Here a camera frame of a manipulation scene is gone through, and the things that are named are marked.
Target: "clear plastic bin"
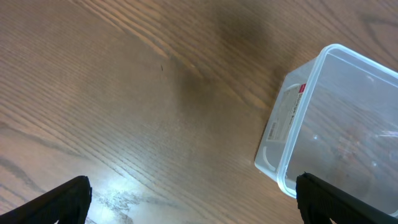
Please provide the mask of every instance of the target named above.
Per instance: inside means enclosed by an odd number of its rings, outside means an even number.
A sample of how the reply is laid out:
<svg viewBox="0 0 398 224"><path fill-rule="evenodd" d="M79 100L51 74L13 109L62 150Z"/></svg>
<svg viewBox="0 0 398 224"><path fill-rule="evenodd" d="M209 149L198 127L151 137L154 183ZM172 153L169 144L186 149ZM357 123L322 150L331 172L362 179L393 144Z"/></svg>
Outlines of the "clear plastic bin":
<svg viewBox="0 0 398 224"><path fill-rule="evenodd" d="M398 74L338 44L289 73L255 165L296 196L309 172L398 216Z"/></svg>

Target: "white plastic rim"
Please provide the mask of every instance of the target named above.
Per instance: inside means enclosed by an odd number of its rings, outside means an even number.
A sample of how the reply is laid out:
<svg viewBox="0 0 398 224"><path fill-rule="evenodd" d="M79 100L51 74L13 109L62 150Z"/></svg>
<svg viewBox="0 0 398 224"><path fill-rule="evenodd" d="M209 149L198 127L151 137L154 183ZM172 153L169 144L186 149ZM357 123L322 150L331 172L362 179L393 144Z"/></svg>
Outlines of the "white plastic rim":
<svg viewBox="0 0 398 224"><path fill-rule="evenodd" d="M324 49L322 49L322 51L320 52L319 56L317 57L317 59L315 61L315 64L311 71L311 74L308 78L306 90L303 93L302 103L299 104L299 106L297 108L297 115L293 120L292 127L301 127L303 120L304 120L305 113L307 112L308 104L310 102L312 93L313 93L315 85L317 83L320 70L322 69L322 66L326 59L326 56L333 49L341 50L342 52L349 54L353 57L356 57L356 58L360 59L360 61L362 61L368 65L371 65L372 67L378 68L378 69L388 73L389 75L392 75L393 77L398 78L398 73L396 73L395 71L393 71L389 68L386 68L385 66L383 66L375 61L372 61L371 59L368 59L365 56L363 56L347 47L344 47L340 44L331 44L331 45L325 47ZM289 131L286 145L285 145L284 151L282 153L282 157L280 159L279 166L277 168L277 183L278 183L279 188L281 189L281 191L283 191L283 193L285 193L288 196L291 196L293 198L296 198L297 193L294 189L291 189L286 186L286 171L287 171L287 167L289 165L290 159L292 157L292 153L294 150L295 142L297 140L297 136L299 135L299 131L300 131L300 128L292 128ZM393 217L398 217L398 210L389 215L393 216Z"/></svg>

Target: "plastic container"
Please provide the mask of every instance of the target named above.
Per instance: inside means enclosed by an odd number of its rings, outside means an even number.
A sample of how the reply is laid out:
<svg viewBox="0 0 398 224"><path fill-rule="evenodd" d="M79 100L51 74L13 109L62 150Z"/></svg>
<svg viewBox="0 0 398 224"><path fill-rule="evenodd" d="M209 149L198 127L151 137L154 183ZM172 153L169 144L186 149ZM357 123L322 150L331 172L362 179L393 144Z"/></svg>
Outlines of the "plastic container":
<svg viewBox="0 0 398 224"><path fill-rule="evenodd" d="M398 216L398 74L325 47L286 76L255 165L291 197L309 172Z"/></svg>

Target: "brown wood tabletop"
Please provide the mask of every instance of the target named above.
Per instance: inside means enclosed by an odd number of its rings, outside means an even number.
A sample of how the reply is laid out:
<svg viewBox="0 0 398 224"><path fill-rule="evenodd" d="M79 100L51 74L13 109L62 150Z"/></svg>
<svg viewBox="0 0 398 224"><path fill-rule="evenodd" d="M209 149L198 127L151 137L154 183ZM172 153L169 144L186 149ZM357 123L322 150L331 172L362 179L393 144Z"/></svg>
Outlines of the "brown wood tabletop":
<svg viewBox="0 0 398 224"><path fill-rule="evenodd" d="M78 175L87 223L302 223L254 167L287 72L398 70L398 2L3 0L0 214Z"/></svg>

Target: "white label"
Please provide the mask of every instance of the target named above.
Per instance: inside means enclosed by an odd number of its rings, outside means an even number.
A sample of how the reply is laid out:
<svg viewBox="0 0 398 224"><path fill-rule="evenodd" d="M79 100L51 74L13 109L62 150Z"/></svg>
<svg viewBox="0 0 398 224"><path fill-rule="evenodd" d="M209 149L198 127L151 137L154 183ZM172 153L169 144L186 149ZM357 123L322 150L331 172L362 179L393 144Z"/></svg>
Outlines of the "white label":
<svg viewBox="0 0 398 224"><path fill-rule="evenodd" d="M277 110L277 117L271 122L271 130L267 140L286 142L304 89L305 84L295 86L284 92Z"/></svg>

